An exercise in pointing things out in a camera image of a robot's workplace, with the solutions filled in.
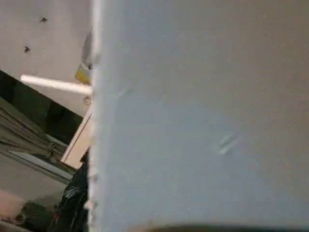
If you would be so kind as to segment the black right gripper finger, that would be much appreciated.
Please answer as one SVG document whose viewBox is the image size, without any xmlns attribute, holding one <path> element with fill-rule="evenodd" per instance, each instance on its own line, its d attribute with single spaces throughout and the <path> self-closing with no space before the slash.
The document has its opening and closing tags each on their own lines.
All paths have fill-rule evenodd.
<svg viewBox="0 0 309 232">
<path fill-rule="evenodd" d="M 87 232 L 88 210 L 88 153 L 81 158 L 82 165 L 64 190 L 52 220 L 54 232 Z"/>
</svg>

